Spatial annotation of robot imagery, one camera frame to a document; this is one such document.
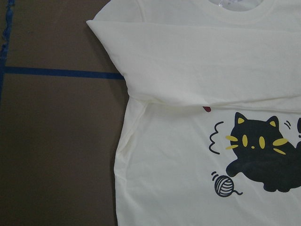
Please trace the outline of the cream long-sleeve cat shirt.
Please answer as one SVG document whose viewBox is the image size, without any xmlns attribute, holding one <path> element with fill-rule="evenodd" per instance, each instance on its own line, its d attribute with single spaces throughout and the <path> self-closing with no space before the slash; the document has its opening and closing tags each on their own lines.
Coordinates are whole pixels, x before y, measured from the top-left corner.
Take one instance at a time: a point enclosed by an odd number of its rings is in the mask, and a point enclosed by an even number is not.
<svg viewBox="0 0 301 226">
<path fill-rule="evenodd" d="M 87 24 L 129 94 L 120 226 L 300 225 L 300 1 L 112 0 Z"/>
</svg>

